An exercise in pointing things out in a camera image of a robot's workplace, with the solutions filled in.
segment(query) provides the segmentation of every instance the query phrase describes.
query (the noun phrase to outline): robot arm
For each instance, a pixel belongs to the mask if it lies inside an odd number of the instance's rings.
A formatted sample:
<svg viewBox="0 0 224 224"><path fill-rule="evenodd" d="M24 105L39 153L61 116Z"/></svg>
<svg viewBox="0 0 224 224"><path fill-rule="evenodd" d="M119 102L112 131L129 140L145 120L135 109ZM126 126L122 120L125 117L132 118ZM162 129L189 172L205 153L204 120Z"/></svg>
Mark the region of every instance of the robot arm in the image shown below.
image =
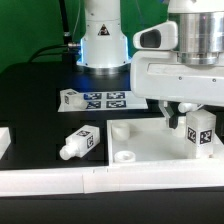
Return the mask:
<svg viewBox="0 0 224 224"><path fill-rule="evenodd" d="M224 106L223 1L170 0L168 22L137 33L134 44L137 96Z"/></svg>

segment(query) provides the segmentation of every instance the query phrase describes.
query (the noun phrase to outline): black tabletop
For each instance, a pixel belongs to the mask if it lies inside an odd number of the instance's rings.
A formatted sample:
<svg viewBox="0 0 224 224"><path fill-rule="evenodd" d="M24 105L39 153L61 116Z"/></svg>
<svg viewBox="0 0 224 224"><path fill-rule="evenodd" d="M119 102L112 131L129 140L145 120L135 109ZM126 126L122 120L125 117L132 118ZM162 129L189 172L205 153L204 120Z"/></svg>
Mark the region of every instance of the black tabletop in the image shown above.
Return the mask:
<svg viewBox="0 0 224 224"><path fill-rule="evenodd" d="M0 170L101 166L108 164L106 120L162 116L156 102L147 110L58 113L60 91L130 90L128 72L94 76L61 63L16 64L0 76L0 126L12 143ZM223 135L222 108L216 131ZM100 127L101 142L84 158L63 161L65 138L83 125ZM1 198L1 223L223 223L223 188Z"/></svg>
<svg viewBox="0 0 224 224"><path fill-rule="evenodd" d="M18 64L0 77L0 125L10 128L12 143L0 169L43 169L108 165L106 121L161 116L158 110L59 113L60 91L129 91L128 72L90 75L61 63ZM83 158L63 161L65 138L84 125L100 128L101 142Z"/></svg>

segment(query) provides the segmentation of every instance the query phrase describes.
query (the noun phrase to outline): white block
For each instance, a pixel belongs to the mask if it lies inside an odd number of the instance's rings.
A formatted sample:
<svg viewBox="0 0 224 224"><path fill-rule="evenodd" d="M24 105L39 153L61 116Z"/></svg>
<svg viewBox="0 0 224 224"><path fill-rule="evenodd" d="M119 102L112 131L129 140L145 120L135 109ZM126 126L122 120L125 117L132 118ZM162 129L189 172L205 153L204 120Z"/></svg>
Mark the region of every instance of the white block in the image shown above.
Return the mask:
<svg viewBox="0 0 224 224"><path fill-rule="evenodd" d="M63 104L65 103L65 95L74 95L74 94L78 94L78 92L73 89L65 89L60 91L61 103Z"/></svg>
<svg viewBox="0 0 224 224"><path fill-rule="evenodd" d="M189 112L186 116L186 149L188 157L209 158L213 155L216 116L205 110Z"/></svg>

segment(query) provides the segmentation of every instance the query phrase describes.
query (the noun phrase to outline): white plastic part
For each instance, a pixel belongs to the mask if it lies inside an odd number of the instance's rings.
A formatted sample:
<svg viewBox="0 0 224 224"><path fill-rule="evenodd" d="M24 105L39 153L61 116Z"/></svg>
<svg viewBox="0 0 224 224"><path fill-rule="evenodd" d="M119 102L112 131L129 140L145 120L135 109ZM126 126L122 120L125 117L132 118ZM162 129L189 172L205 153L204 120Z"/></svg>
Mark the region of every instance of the white plastic part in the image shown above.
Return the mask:
<svg viewBox="0 0 224 224"><path fill-rule="evenodd" d="M9 129L0 128L0 159L4 155L10 143L11 143L11 138L9 135Z"/></svg>
<svg viewBox="0 0 224 224"><path fill-rule="evenodd" d="M180 103L179 106L178 106L178 110L181 113L186 113L186 112L189 112L189 111L196 111L196 110L200 109L203 106L204 105L202 105L202 104Z"/></svg>
<svg viewBox="0 0 224 224"><path fill-rule="evenodd" d="M127 122L114 122L112 124L112 136L117 141L126 141L130 137L130 127Z"/></svg>
<svg viewBox="0 0 224 224"><path fill-rule="evenodd" d="M224 11L223 0L170 0L168 13L202 13Z"/></svg>
<svg viewBox="0 0 224 224"><path fill-rule="evenodd" d="M213 66L185 66L171 51L138 51L131 90L146 99L224 106L224 54Z"/></svg>
<svg viewBox="0 0 224 224"><path fill-rule="evenodd" d="M213 155L216 116L205 110L187 113L185 147L188 158L209 158Z"/></svg>
<svg viewBox="0 0 224 224"><path fill-rule="evenodd" d="M75 91L74 89L65 89L65 90L60 91L61 103L62 104L66 103L65 102L66 101L65 96L71 96L71 95L74 95L74 94L78 94L78 92Z"/></svg>
<svg viewBox="0 0 224 224"><path fill-rule="evenodd" d="M151 142L152 138L149 139L145 135L149 132L153 134L161 130L161 133L163 133L161 136L163 137L167 134L164 130L164 128L167 130L165 118L131 119L124 121L130 124L131 132L133 132L131 136L135 138L133 139L134 142L136 142L136 137L138 139L146 139L147 143ZM116 141L116 143L120 144L119 148L113 145L115 141L113 141L111 134L112 122L107 122L109 166L1 171L0 196L55 195L224 186L224 146L217 136L214 136L214 154L212 159L178 159L178 152L181 151L178 147L184 144L178 144L181 142L181 139L176 138L176 141L173 141L173 146L177 148L176 159L150 160L145 157L145 160L139 161L142 158L141 155L139 157L139 151L142 149L139 147L139 142L136 142L138 147L136 148L136 145L133 145L137 150L137 153L135 153L136 162L115 163L113 157L114 150L121 150L125 142ZM166 147L172 149L172 146L167 144L167 142L163 145L164 147L161 148L163 150L162 154L166 154ZM150 157L152 152L152 149L148 148L146 154ZM157 155L159 157L161 156L160 150L157 150Z"/></svg>
<svg viewBox="0 0 224 224"><path fill-rule="evenodd" d="M161 44L158 48L145 48L141 46L140 38L141 35L150 31L156 30L161 35ZM171 50L174 49L178 44L178 28L177 24L172 21L162 23L152 28L143 30L134 35L133 43L137 49L147 50Z"/></svg>
<svg viewBox="0 0 224 224"><path fill-rule="evenodd" d="M184 138L186 135L186 119L185 117L178 118L178 126L172 129L172 135L178 138Z"/></svg>
<svg viewBox="0 0 224 224"><path fill-rule="evenodd" d="M77 65L109 69L130 63L127 38L121 31L120 0L85 0L85 16Z"/></svg>
<svg viewBox="0 0 224 224"><path fill-rule="evenodd" d="M115 163L133 163L136 161L135 153L131 151L120 151L114 155Z"/></svg>
<svg viewBox="0 0 224 224"><path fill-rule="evenodd" d="M86 109L88 106L88 102L83 99L82 93L69 92L64 95L64 98L65 104L69 106L74 106L82 110Z"/></svg>
<svg viewBox="0 0 224 224"><path fill-rule="evenodd" d="M100 142L98 127L84 125L65 139L66 145L61 149L60 156L68 160L74 156L83 157Z"/></svg>

